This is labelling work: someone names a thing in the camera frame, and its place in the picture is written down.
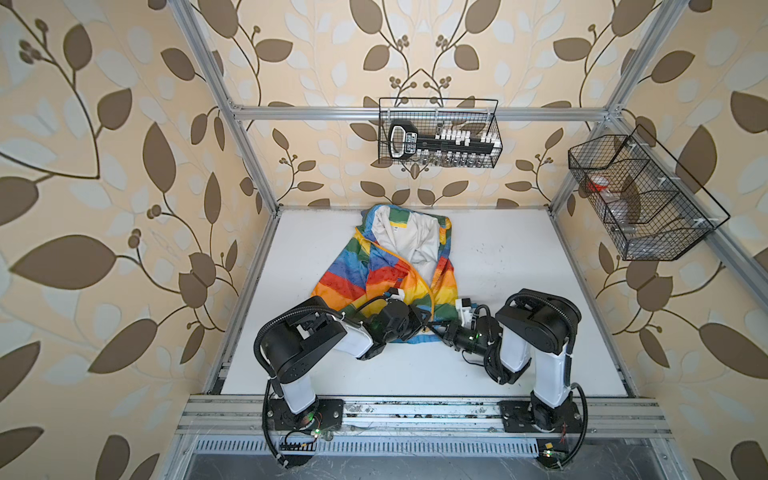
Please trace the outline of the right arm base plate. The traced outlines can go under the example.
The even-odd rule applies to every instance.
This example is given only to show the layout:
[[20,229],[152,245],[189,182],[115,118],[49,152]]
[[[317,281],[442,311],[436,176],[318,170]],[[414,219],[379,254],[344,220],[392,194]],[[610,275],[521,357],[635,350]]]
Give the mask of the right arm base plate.
[[568,434],[583,430],[583,416],[573,401],[556,408],[530,401],[505,400],[498,403],[506,433]]

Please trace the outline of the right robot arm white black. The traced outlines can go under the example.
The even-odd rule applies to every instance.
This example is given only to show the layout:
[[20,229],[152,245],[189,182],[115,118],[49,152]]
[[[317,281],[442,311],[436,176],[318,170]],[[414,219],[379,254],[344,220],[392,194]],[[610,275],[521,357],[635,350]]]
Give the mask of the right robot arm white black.
[[572,355],[580,322],[581,312],[570,300],[524,288],[468,328],[460,320],[433,322],[428,328],[445,345],[476,356],[473,364],[499,385],[512,385],[533,368],[530,416],[537,429],[548,432],[564,423],[565,407],[572,402]]

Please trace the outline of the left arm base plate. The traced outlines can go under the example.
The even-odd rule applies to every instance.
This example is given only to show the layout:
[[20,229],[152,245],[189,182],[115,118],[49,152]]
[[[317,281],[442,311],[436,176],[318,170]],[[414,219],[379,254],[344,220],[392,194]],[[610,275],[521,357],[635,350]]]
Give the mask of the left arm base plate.
[[268,399],[263,414],[268,425],[278,431],[338,430],[341,428],[345,402],[336,398],[317,398],[306,410],[293,413],[285,400]]

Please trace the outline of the rainbow coloured jacket white lining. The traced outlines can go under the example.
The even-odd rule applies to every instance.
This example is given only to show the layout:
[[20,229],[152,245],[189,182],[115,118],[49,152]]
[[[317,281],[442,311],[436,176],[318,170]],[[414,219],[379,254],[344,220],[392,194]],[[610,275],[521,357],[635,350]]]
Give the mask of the rainbow coloured jacket white lining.
[[[312,294],[363,327],[376,343],[418,343],[419,335],[460,321],[451,239],[452,223],[445,216],[376,205],[362,213],[362,223]],[[390,292],[401,292],[416,321],[426,325],[402,335],[389,330],[386,320],[376,320]]]

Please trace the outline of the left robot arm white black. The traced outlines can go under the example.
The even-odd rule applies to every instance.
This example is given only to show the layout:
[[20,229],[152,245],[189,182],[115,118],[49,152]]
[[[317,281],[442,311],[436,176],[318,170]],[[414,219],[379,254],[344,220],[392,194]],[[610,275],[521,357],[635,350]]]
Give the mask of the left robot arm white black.
[[290,413],[306,416],[318,402],[310,372],[327,354],[336,350],[369,360],[386,345],[415,337],[430,319],[430,312],[405,302],[401,289],[341,310],[313,296],[260,328],[254,357],[267,373],[267,393]]

